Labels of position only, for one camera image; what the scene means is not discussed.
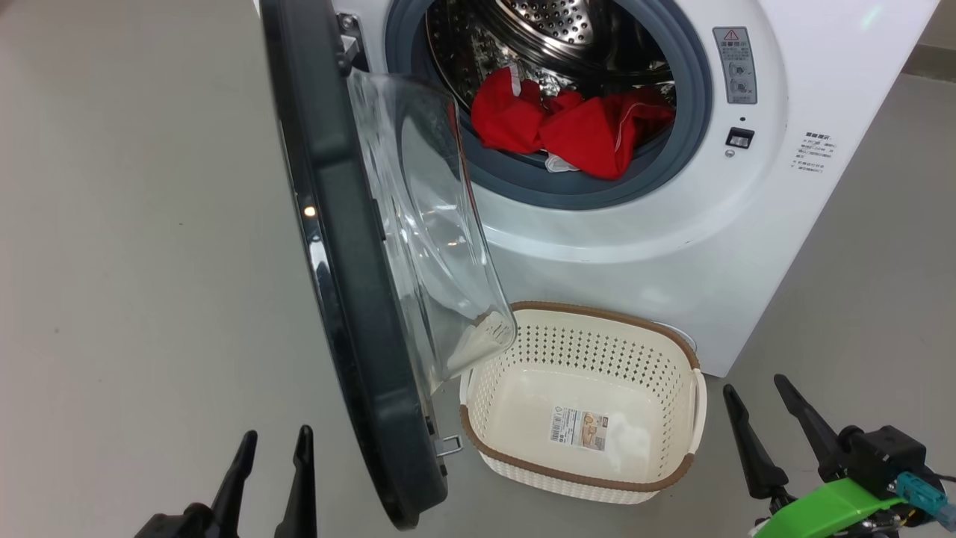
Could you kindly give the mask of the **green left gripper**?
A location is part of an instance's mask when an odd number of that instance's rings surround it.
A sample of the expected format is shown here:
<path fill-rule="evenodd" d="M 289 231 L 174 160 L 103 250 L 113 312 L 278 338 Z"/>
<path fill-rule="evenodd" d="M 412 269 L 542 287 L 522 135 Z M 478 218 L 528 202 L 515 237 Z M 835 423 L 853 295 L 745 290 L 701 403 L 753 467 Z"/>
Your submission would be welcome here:
<path fill-rule="evenodd" d="M 238 537 L 243 487 L 252 473 L 258 433 L 243 434 L 211 507 L 189 504 L 180 514 L 156 513 L 134 537 Z M 282 521 L 274 537 L 317 537 L 315 511 L 314 434 L 310 426 L 298 431 L 293 464 L 296 468 Z"/>

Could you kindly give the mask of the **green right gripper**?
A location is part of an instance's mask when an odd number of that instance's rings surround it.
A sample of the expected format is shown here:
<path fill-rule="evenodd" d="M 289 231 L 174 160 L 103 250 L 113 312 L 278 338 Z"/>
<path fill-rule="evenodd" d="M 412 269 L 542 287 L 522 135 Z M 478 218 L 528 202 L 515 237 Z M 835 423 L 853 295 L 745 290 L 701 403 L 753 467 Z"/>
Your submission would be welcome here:
<path fill-rule="evenodd" d="M 775 388 L 786 411 L 798 419 L 817 459 L 824 483 L 809 495 L 780 508 L 768 521 L 751 529 L 751 537 L 827 537 L 860 523 L 875 512 L 904 503 L 891 495 L 878 498 L 847 477 L 845 453 L 839 436 L 784 374 L 774 375 Z M 752 429 L 750 413 L 732 385 L 723 388 L 730 428 L 735 440 L 748 494 L 757 500 L 786 497 L 789 478 L 772 462 Z"/>

